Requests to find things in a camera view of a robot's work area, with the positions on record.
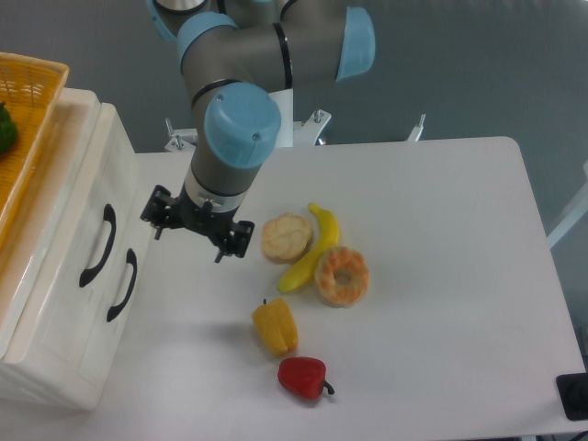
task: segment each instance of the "black drawer handle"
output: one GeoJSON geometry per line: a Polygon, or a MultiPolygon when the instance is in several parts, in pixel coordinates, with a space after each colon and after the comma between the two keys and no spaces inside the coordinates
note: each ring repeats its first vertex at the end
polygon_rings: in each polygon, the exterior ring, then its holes
{"type": "Polygon", "coordinates": [[[127,250],[127,264],[130,264],[132,266],[132,276],[130,277],[130,283],[129,287],[127,288],[127,294],[125,294],[125,298],[122,300],[121,303],[119,303],[116,306],[110,307],[107,313],[107,322],[112,322],[119,316],[122,310],[125,309],[125,306],[127,306],[127,303],[129,302],[130,294],[132,294],[132,291],[135,288],[135,282],[137,281],[137,255],[135,255],[135,252],[132,251],[131,248],[127,250]]]}
{"type": "Polygon", "coordinates": [[[80,275],[80,288],[85,287],[88,283],[96,278],[98,273],[102,271],[104,265],[106,264],[108,257],[110,256],[110,252],[112,251],[112,245],[114,245],[114,236],[117,234],[117,216],[114,213],[114,209],[110,204],[107,204],[104,207],[104,221],[110,223],[110,235],[108,236],[107,246],[104,248],[104,253],[102,254],[102,258],[100,262],[92,268],[86,268],[82,271],[80,275]]]}

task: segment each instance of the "green vegetable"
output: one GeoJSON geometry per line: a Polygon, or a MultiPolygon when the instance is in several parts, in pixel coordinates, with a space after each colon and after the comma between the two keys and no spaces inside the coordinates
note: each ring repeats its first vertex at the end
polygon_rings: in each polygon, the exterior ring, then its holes
{"type": "Polygon", "coordinates": [[[5,108],[5,102],[0,103],[0,153],[7,152],[17,141],[17,126],[10,119],[10,113],[5,108]]]}

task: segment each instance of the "yellow bell pepper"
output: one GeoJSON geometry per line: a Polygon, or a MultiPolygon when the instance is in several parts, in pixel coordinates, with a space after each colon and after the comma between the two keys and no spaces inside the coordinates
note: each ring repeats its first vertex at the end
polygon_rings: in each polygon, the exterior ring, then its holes
{"type": "Polygon", "coordinates": [[[259,337],[274,356],[284,356],[298,346],[298,329],[285,300],[264,300],[252,318],[259,337]]]}

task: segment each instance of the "blue joint cap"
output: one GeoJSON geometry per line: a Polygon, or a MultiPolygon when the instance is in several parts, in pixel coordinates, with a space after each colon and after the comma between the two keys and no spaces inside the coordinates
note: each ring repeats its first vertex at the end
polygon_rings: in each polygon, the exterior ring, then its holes
{"type": "Polygon", "coordinates": [[[376,58],[374,24],[363,7],[348,7],[337,81],[367,72],[376,58]]]}
{"type": "Polygon", "coordinates": [[[210,149],[227,165],[249,169],[274,150],[282,123],[277,104],[256,85],[225,85],[210,100],[204,133],[210,149]]]}
{"type": "Polygon", "coordinates": [[[206,31],[218,26],[231,26],[237,29],[232,18],[216,12],[202,12],[189,18],[177,33],[177,59],[180,61],[180,72],[184,62],[184,55],[190,45],[206,31]]]}
{"type": "Polygon", "coordinates": [[[153,3],[154,0],[145,0],[145,4],[147,5],[147,10],[149,11],[149,15],[151,16],[151,20],[155,25],[155,29],[159,36],[165,41],[174,41],[175,35],[167,28],[165,23],[162,21],[162,18],[159,17],[159,12],[153,3]]]}

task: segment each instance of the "toy fruit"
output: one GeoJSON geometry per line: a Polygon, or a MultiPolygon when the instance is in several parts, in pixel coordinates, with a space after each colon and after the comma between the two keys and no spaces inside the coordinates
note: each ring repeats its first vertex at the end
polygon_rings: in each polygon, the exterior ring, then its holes
{"type": "Polygon", "coordinates": [[[10,114],[5,108],[5,102],[0,103],[0,153],[7,152],[17,141],[17,126],[10,119],[10,114]]]}
{"type": "Polygon", "coordinates": [[[279,280],[277,290],[282,293],[294,291],[309,283],[322,253],[339,243],[339,222],[332,212],[316,204],[309,204],[309,211],[316,216],[321,235],[311,250],[279,280]]]}
{"type": "Polygon", "coordinates": [[[334,394],[333,387],[324,379],[327,368],[321,360],[307,356],[286,358],[279,364],[277,380],[295,395],[309,400],[316,400],[327,388],[329,395],[334,394]]]}
{"type": "Polygon", "coordinates": [[[252,318],[259,337],[274,356],[284,356],[298,346],[298,329],[284,299],[264,300],[252,318]]]}

